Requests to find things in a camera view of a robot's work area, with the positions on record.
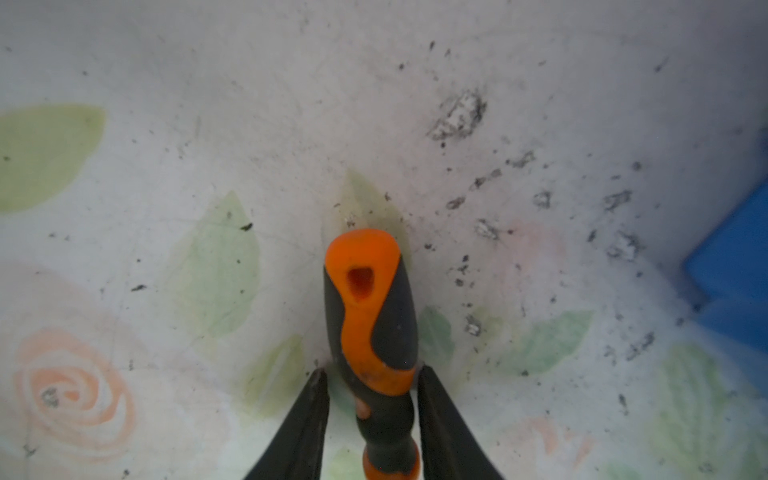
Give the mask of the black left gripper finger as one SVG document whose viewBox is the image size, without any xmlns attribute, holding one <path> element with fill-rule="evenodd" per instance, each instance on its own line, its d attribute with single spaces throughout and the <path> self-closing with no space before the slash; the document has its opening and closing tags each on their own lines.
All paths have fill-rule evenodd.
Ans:
<svg viewBox="0 0 768 480">
<path fill-rule="evenodd" d="M 245 479 L 320 479 L 329 406 L 328 376 L 317 368 Z"/>
</svg>

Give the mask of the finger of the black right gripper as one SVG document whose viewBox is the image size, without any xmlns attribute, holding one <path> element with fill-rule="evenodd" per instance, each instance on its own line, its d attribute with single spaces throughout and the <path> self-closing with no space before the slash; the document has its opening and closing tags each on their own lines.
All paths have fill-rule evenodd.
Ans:
<svg viewBox="0 0 768 480">
<path fill-rule="evenodd" d="M 434 369 L 417 380 L 423 475 L 427 480 L 502 480 Z"/>
</svg>

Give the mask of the orange black screwdriver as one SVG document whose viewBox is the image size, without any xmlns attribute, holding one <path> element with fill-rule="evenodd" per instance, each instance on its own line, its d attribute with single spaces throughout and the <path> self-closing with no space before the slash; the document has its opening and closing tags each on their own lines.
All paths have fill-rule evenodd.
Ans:
<svg viewBox="0 0 768 480">
<path fill-rule="evenodd" d="M 368 479 L 416 479 L 411 388 L 418 327 L 403 255 L 379 229 L 346 232 L 324 261 L 325 317 L 333 362 L 354 398 Z"/>
</svg>

